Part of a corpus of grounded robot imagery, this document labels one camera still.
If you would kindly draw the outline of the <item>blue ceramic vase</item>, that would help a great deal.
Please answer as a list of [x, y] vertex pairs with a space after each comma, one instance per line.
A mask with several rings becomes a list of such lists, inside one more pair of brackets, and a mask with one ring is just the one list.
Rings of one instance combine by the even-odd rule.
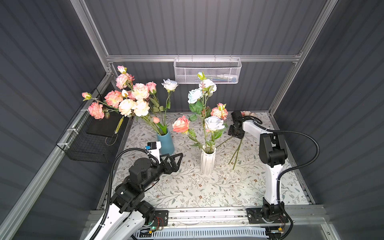
[[157, 140], [161, 143], [161, 155], [169, 154], [171, 156], [174, 154], [175, 147], [171, 133], [169, 131], [165, 135], [157, 135]]

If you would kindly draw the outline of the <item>coral spray rose stem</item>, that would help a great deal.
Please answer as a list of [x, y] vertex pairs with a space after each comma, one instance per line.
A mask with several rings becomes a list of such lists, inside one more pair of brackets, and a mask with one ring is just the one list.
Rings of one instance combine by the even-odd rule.
[[226, 120], [228, 117], [228, 110], [226, 109], [226, 104], [218, 103], [217, 107], [212, 109], [211, 116], [217, 117], [221, 120]]

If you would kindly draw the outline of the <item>pale blue white rose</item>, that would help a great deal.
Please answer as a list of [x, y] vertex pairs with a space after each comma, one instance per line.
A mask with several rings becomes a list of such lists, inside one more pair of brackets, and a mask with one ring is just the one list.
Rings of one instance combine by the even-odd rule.
[[216, 140], [218, 140], [225, 131], [224, 121], [216, 116], [211, 116], [205, 119], [205, 130], [211, 136], [206, 140], [206, 153], [212, 153], [215, 148]]

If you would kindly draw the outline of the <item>white ribbed vase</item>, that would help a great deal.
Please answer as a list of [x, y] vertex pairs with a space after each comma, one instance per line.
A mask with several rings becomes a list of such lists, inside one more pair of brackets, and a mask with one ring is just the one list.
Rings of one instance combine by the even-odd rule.
[[216, 148], [213, 148], [213, 152], [208, 154], [204, 150], [201, 153], [201, 172], [204, 175], [210, 175], [214, 171], [216, 160]]

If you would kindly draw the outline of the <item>coral red rose stem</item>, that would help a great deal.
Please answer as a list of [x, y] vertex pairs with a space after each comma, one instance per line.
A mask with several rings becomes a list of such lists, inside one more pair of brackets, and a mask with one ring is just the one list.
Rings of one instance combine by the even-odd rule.
[[194, 142], [193, 147], [197, 147], [200, 150], [203, 150], [205, 153], [208, 153], [208, 145], [206, 144], [204, 146], [203, 143], [198, 140], [196, 132], [193, 129], [190, 129], [189, 125], [190, 120], [188, 120], [186, 116], [182, 116], [173, 123], [173, 131], [185, 134], [190, 140]]

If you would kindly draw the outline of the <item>white green flower stem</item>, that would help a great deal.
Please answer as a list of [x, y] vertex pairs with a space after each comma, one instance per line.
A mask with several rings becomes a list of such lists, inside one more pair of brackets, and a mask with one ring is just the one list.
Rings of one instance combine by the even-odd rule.
[[188, 93], [188, 104], [192, 115], [189, 116], [191, 122], [201, 119], [203, 125], [203, 132], [205, 142], [207, 139], [207, 130], [205, 127], [205, 119], [211, 116], [211, 108], [207, 105], [209, 98], [217, 90], [216, 84], [208, 79], [204, 72], [198, 72], [198, 79], [200, 80], [199, 87], [190, 90]]

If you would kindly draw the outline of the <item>cream double peony stem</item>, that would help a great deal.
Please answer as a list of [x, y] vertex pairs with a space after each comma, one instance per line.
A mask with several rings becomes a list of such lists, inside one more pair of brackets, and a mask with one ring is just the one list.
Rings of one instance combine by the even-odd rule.
[[119, 112], [121, 115], [128, 116], [136, 116], [142, 118], [143, 121], [148, 124], [153, 130], [161, 135], [164, 131], [158, 126], [158, 123], [155, 123], [153, 118], [150, 116], [150, 105], [147, 101], [144, 100], [131, 100], [125, 99], [120, 102], [118, 106]]

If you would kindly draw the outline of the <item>pink peony stem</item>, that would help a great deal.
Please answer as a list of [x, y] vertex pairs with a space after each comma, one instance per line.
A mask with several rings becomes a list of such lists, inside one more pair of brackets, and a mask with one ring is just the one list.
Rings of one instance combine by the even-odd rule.
[[131, 90], [131, 99], [132, 100], [146, 100], [150, 96], [149, 88], [145, 84], [137, 83], [133, 86]]

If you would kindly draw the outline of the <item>pink multi-bloom rose stem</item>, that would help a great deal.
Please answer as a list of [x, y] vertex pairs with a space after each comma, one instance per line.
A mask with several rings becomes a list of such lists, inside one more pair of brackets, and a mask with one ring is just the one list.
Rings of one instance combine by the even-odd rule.
[[133, 88], [133, 81], [135, 80], [135, 77], [127, 72], [127, 68], [124, 66], [118, 66], [118, 71], [121, 73], [116, 78], [116, 86], [123, 90], [125, 88], [132, 89]]

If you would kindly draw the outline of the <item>pink spray rose stem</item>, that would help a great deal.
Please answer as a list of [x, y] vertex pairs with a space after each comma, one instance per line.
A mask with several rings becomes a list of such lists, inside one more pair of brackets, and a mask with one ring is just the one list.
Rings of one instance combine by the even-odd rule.
[[108, 118], [111, 112], [119, 113], [119, 105], [124, 100], [122, 93], [119, 91], [107, 93], [104, 101], [94, 98], [88, 92], [83, 92], [82, 97], [83, 101], [93, 101], [88, 107], [88, 112], [96, 120]]

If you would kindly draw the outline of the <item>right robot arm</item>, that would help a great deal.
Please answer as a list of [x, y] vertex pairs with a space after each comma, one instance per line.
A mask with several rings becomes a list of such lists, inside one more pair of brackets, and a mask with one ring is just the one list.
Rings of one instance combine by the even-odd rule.
[[259, 158], [266, 169], [266, 191], [260, 215], [271, 222], [284, 214], [284, 204], [280, 200], [281, 177], [285, 160], [288, 157], [285, 137], [263, 127], [257, 117], [244, 116], [241, 111], [231, 113], [233, 124], [229, 135], [243, 139], [245, 133], [251, 134], [259, 143]]

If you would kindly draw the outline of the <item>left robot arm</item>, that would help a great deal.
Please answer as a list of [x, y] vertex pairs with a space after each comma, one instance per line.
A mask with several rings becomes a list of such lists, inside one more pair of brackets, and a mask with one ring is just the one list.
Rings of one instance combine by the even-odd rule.
[[183, 156], [161, 155], [156, 164], [149, 156], [136, 160], [115, 192], [109, 190], [105, 212], [85, 239], [127, 240], [140, 228], [152, 224], [156, 208], [144, 200], [146, 190], [162, 175], [178, 172]]

